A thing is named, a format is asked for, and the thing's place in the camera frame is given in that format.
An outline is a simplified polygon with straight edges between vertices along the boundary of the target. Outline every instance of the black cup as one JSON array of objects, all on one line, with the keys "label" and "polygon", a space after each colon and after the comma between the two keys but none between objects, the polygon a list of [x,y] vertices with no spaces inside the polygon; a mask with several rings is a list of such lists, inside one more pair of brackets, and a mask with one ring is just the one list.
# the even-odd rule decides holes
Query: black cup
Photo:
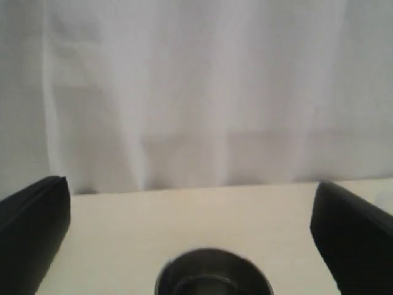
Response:
[{"label": "black cup", "polygon": [[247,259],[221,249],[200,248],[165,266],[155,295],[273,295],[273,290]]}]

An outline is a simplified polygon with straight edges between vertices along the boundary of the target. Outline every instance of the black object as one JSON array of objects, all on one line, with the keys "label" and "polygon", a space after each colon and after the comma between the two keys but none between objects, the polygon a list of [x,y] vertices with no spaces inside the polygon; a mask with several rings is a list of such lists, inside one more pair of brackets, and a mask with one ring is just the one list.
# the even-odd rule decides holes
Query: black object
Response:
[{"label": "black object", "polygon": [[155,295],[273,295],[265,276],[250,261],[231,252],[200,248],[168,263]]},{"label": "black object", "polygon": [[324,182],[310,228],[342,295],[393,294],[393,216]]},{"label": "black object", "polygon": [[70,223],[65,178],[44,178],[0,202],[0,294],[34,294]]}]

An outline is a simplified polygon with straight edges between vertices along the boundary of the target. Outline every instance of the tabletop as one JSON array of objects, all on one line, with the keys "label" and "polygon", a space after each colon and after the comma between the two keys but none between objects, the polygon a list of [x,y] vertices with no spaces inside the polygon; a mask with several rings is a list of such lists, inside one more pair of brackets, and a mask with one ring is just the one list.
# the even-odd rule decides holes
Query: tabletop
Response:
[{"label": "tabletop", "polygon": [[[393,179],[338,183],[366,200]],[[153,294],[191,248],[250,259],[275,295],[339,295],[309,231],[317,183],[76,195],[71,225],[38,295]]]}]

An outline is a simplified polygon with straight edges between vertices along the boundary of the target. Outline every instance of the white curtain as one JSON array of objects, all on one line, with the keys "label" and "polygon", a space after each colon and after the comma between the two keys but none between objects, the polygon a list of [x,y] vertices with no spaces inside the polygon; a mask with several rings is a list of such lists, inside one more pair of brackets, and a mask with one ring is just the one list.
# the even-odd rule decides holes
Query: white curtain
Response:
[{"label": "white curtain", "polygon": [[2,6],[4,183],[19,170],[82,193],[393,176],[392,0]]}]

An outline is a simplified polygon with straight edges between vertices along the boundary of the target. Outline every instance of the curtain fold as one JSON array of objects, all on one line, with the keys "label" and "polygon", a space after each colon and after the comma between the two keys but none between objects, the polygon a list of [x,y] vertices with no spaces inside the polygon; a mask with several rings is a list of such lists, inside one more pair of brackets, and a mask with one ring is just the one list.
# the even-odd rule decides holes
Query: curtain fold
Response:
[{"label": "curtain fold", "polygon": [[75,192],[393,176],[390,0],[35,3]]}]

